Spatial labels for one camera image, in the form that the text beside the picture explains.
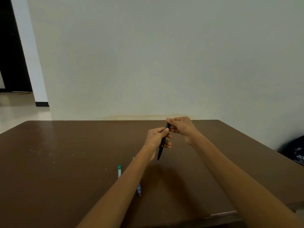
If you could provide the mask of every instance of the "dark doorway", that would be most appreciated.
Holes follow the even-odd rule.
[[[0,29],[0,71],[5,91],[32,92],[11,0],[0,0]]]

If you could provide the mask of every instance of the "blue pen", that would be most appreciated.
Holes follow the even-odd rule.
[[[138,184],[138,187],[137,187],[137,193],[138,193],[139,196],[141,195],[140,183]]]

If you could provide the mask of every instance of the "person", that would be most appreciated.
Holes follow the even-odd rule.
[[[77,228],[119,227],[148,163],[165,136],[179,133],[198,153],[248,227],[304,227],[289,208],[223,155],[188,117],[167,118],[168,128],[149,130],[146,142],[114,185],[95,204]],[[165,148],[171,148],[166,139]]]

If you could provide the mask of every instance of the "table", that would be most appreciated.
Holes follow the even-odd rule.
[[[219,120],[193,121],[231,161],[291,209],[304,168]],[[27,121],[0,134],[0,227],[74,228],[165,121]],[[122,227],[205,227],[237,212],[184,138],[147,167]]]

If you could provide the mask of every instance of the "brown table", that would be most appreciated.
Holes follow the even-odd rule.
[[[292,209],[304,168],[218,120],[193,121],[230,160]],[[74,228],[164,121],[28,121],[0,134],[0,227]],[[180,135],[147,167],[123,227],[203,227],[239,219]]]

